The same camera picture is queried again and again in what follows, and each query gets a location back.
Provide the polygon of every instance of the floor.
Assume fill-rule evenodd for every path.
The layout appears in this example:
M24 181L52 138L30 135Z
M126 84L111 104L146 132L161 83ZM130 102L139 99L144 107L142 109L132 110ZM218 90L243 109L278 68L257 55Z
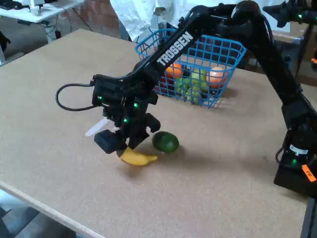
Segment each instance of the floor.
M72 22L72 31L87 26L80 21ZM99 26L90 26L93 31L113 37L120 37L118 29L109 29ZM69 21L59 19L58 29L62 35L68 34L70 30ZM11 44L7 46L4 55L9 57L18 52L25 54L42 47L47 44L47 37L43 27L39 24L31 24L29 26L18 24L16 19L0 17L0 30L11 40ZM25 214L26 208L10 210L2 218L8 228L15 229L17 220L21 219ZM17 228L16 238L75 238L75 233L67 227L59 224L44 214L35 214L35 217L26 227Z
M89 30L80 20L71 22L72 31L79 28ZM111 29L106 27L90 25L94 32L99 32L113 37L120 37L119 29ZM66 35L70 31L70 24L67 19L58 20L58 29L62 35ZM29 53L39 47L47 44L46 33L40 24L31 24L29 26L18 24L16 19L0 17L0 30L11 40L4 52L9 57L18 52Z

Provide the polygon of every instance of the lime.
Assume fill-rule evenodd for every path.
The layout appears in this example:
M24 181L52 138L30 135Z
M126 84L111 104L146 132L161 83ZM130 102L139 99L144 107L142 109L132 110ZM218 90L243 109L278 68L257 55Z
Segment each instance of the lime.
M154 147L165 153L173 153L179 147L177 137L169 132L160 131L152 138Z

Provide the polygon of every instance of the tabletop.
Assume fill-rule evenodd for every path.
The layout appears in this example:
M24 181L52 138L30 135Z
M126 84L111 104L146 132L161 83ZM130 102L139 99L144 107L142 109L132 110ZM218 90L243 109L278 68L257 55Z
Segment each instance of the tabletop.
M44 4L38 16L34 16L29 9L4 10L0 9L0 16L7 16L19 20L38 23L56 16L69 8L74 8L84 4L84 0L58 0L56 2Z
M134 47L79 30L0 69L0 189L87 238L298 238L306 198L273 184L286 128L265 75L237 69L214 109L160 96L148 111L181 148L158 154L147 139L138 150L159 159L142 168L85 136L101 108L57 106L65 83L128 73ZM303 89L317 105L317 88ZM84 107L91 93L60 99Z

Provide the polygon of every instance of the green apple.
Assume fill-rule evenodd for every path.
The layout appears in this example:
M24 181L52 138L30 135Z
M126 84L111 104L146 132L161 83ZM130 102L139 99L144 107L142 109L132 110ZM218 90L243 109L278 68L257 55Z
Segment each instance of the green apple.
M207 71L203 69L195 69L191 74L191 78L193 84L199 85L200 81L207 82Z

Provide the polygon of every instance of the white table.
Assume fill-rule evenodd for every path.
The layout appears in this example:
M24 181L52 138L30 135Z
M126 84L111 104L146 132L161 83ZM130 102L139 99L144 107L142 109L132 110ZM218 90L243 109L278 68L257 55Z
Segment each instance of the white table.
M63 11L67 9L74 8L84 4L84 0L59 0L53 3L44 4L44 6L40 10L40 14L38 16L34 16L29 9L24 8L21 10L4 10L0 9L0 16L6 16L10 18L15 18L18 20L29 21L33 23L40 23L44 20L50 22L52 18L59 15ZM45 27L45 31L47 34L48 43L52 42L55 38L55 32L53 23L50 24L51 27ZM0 48L0 66L8 63L8 60L5 61L4 54Z

